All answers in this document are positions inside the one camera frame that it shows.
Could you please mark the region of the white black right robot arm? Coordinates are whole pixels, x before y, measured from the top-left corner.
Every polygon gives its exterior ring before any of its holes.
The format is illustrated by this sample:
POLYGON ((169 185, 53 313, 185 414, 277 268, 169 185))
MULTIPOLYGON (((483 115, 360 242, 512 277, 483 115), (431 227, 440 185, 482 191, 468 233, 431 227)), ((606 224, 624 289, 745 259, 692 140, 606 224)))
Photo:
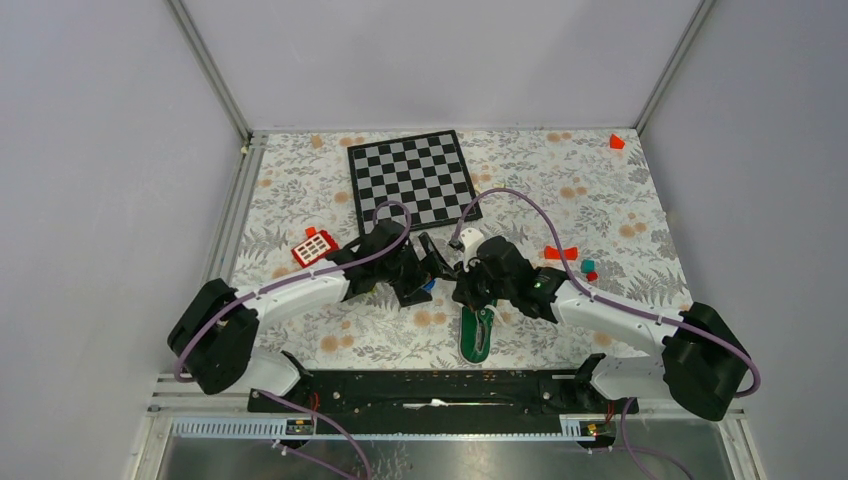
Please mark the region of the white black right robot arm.
POLYGON ((463 255, 452 298, 479 311, 506 301, 524 316, 602 332, 639 351, 637 357, 594 354, 578 370, 575 402, 597 412, 611 400, 673 400, 704 420, 724 418, 751 358, 712 307, 694 303, 673 313, 609 295, 557 268, 535 267, 502 236, 475 229, 450 240, 463 255))

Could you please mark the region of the green canvas sneaker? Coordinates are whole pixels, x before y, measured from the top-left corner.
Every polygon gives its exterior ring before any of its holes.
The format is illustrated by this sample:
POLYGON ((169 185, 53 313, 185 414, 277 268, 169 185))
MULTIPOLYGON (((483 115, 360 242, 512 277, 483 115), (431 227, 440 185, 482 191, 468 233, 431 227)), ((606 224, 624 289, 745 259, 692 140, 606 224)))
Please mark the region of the green canvas sneaker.
POLYGON ((481 364, 490 354, 494 320, 499 314, 496 305, 493 301, 476 311, 461 308, 458 348, 460 356, 470 364, 481 364))

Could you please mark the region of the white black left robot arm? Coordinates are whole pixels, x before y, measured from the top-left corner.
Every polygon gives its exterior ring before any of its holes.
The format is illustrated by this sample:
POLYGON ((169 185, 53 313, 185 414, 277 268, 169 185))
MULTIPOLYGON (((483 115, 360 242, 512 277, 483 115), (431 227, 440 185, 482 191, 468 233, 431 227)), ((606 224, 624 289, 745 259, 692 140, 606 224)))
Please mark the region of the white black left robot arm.
POLYGON ((167 345, 176 362, 173 378, 193 383, 206 395, 237 389, 271 393, 288 411, 309 401, 303 367, 288 353, 257 347, 270 327, 325 306, 391 287, 401 306, 431 300, 436 279, 454 281, 450 266, 426 233, 417 255, 404 225, 380 220, 372 230, 299 272, 259 287, 238 289, 221 278, 207 281, 170 332, 167 345))

